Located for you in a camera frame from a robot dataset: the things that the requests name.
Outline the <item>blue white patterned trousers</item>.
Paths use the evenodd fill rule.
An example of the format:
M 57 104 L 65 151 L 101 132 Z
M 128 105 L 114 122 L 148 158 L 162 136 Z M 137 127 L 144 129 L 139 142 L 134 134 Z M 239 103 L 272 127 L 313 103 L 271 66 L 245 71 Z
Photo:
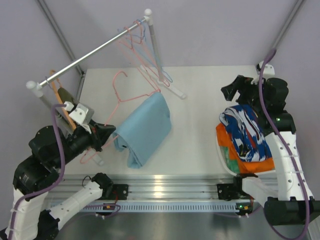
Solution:
M 227 107 L 220 115 L 220 122 L 230 135 L 235 151 L 242 162 L 263 162 L 272 157 L 258 116 L 247 104 Z

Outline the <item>light blue trousers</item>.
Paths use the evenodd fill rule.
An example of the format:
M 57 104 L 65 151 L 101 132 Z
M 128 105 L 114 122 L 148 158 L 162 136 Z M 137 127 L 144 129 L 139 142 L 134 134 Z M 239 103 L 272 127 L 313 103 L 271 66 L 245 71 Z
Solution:
M 128 150 L 127 167 L 140 169 L 172 129 L 170 109 L 156 92 L 137 107 L 113 133 L 117 151 Z

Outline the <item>green white patterned trousers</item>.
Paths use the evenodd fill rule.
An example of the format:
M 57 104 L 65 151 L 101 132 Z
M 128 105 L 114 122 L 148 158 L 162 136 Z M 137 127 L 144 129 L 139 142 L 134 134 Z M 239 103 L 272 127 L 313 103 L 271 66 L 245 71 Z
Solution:
M 226 166 L 227 170 L 232 172 L 233 174 L 239 174 L 240 169 L 236 159 L 231 158 L 230 151 L 226 146 L 220 146 L 220 152 L 222 156 L 222 161 Z

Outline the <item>pink hanger with orange trousers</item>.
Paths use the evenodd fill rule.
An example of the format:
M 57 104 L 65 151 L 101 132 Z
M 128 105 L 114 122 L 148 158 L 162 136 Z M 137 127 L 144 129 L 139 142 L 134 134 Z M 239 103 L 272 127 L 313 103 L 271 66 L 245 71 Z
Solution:
M 116 42 L 129 64 L 135 67 L 154 89 L 160 85 L 169 88 L 173 80 L 163 70 L 160 57 L 156 56 L 152 41 L 147 37 L 148 24 L 142 19 L 133 22 L 137 25 L 137 32 L 128 31 L 124 37 Z

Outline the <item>blue wire hanger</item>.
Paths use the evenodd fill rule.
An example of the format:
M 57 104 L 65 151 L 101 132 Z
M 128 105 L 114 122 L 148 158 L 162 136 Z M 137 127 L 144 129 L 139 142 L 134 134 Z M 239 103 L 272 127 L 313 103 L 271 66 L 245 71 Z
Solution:
M 148 61 L 157 69 L 159 83 L 170 87 L 173 80 L 163 69 L 154 25 L 149 25 L 145 18 L 137 19 L 134 23 L 137 24 L 138 27 L 142 27 L 142 36 L 139 36 L 140 41 L 138 44 L 144 44 L 144 51 L 150 53 L 151 56 L 148 57 Z

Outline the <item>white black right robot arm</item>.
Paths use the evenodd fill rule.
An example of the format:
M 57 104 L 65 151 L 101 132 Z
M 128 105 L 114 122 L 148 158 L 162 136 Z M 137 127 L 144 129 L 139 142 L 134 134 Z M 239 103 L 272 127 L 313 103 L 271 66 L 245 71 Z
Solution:
M 296 126 L 285 110 L 285 80 L 271 77 L 262 85 L 238 75 L 221 89 L 227 101 L 239 97 L 219 116 L 235 155 L 248 170 L 235 176 L 233 192 L 251 196 L 272 226 L 305 225 L 320 214 L 320 203 L 309 189 L 296 145 Z

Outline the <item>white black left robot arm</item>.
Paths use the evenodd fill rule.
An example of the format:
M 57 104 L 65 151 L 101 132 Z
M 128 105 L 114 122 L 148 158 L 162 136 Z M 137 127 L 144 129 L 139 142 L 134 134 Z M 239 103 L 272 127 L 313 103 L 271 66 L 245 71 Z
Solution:
M 78 126 L 64 137 L 57 124 L 41 128 L 30 140 L 31 156 L 14 172 L 14 202 L 7 228 L 0 232 L 2 240 L 53 240 L 64 225 L 89 203 L 113 194 L 113 181 L 105 173 L 97 173 L 83 189 L 60 206 L 43 209 L 49 191 L 63 179 L 66 164 L 86 149 L 102 151 L 113 125 L 89 123 L 90 132 Z

